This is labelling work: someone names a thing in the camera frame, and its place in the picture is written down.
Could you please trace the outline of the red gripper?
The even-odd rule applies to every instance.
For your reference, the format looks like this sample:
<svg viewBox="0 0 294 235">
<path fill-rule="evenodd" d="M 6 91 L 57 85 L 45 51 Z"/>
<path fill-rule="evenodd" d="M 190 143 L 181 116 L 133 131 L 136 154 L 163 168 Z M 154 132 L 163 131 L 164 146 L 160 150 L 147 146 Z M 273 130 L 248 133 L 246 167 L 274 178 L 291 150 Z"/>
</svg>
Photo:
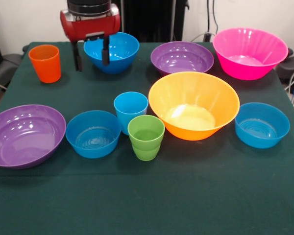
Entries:
<svg viewBox="0 0 294 235">
<path fill-rule="evenodd" d="M 72 43 L 76 71 L 82 71 L 78 41 L 103 38 L 102 62 L 109 65 L 109 36 L 116 34 L 121 25 L 120 12 L 114 3 L 68 3 L 68 8 L 60 11 L 60 22 Z"/>
</svg>

